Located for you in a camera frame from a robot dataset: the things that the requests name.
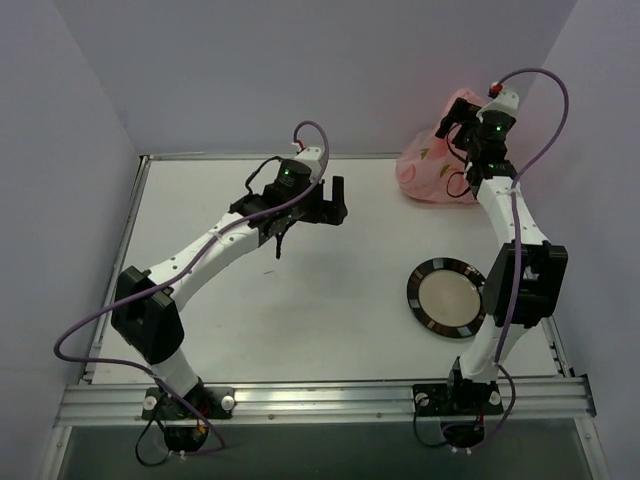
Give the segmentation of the pink plastic bag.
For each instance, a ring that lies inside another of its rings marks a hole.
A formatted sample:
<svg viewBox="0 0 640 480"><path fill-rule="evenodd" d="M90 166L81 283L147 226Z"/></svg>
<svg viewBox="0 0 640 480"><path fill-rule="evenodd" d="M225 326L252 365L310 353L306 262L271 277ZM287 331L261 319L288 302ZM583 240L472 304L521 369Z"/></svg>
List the pink plastic bag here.
<svg viewBox="0 0 640 480"><path fill-rule="evenodd" d="M467 190L462 175L464 165L448 149L445 139L435 132L456 98L483 106L485 101L468 88L458 89L448 100L435 125L416 135L395 162L395 177L400 191L409 198L434 204L474 205L477 201Z"/></svg>

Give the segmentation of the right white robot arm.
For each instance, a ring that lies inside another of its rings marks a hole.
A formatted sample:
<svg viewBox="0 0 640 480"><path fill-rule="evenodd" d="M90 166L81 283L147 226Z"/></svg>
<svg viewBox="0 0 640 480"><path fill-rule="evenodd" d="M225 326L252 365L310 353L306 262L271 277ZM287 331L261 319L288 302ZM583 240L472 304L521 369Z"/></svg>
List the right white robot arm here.
<svg viewBox="0 0 640 480"><path fill-rule="evenodd" d="M483 107L458 97L435 133L464 152L464 177L500 245L483 287L485 319L443 390L447 406L459 413L491 397L513 347L553 314L568 264L566 248L537 227L506 157L517 106L514 94Z"/></svg>

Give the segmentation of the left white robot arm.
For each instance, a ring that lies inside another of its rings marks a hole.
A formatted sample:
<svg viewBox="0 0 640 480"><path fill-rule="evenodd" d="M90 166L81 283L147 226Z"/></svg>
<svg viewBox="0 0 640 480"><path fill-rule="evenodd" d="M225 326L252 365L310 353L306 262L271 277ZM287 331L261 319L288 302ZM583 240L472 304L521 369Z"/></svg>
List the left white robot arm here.
<svg viewBox="0 0 640 480"><path fill-rule="evenodd" d="M166 408L179 419L202 405L201 380L181 345L180 312L223 269L269 240L281 242L297 223L339 226L348 214L343 177L332 179L331 197L309 162L283 159L262 192L232 203L206 233L171 258L145 270L126 268L118 278L111 325L144 359L154 380L169 388Z"/></svg>

